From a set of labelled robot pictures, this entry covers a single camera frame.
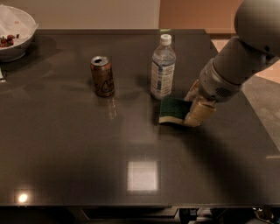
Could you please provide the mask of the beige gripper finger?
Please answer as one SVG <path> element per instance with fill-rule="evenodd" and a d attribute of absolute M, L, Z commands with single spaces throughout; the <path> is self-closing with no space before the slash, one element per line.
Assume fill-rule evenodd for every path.
<path fill-rule="evenodd" d="M 185 116 L 184 125 L 189 127 L 200 126 L 216 111 L 215 104 L 215 101 L 204 101 L 202 99 L 192 101 L 190 110 Z"/>
<path fill-rule="evenodd" d="M 184 100 L 186 102 L 196 102 L 199 99 L 199 81 L 196 80 L 190 90 L 188 91 L 188 93 L 186 94 Z"/>

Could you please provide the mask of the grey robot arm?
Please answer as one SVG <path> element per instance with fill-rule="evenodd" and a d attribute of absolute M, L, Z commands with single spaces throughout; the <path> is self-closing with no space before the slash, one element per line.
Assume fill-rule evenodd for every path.
<path fill-rule="evenodd" d="M 243 0 L 234 16 L 236 35 L 210 59 L 185 100 L 192 105 L 184 125 L 197 127 L 215 104 L 236 95 L 253 75 L 280 57 L 280 0 Z"/>

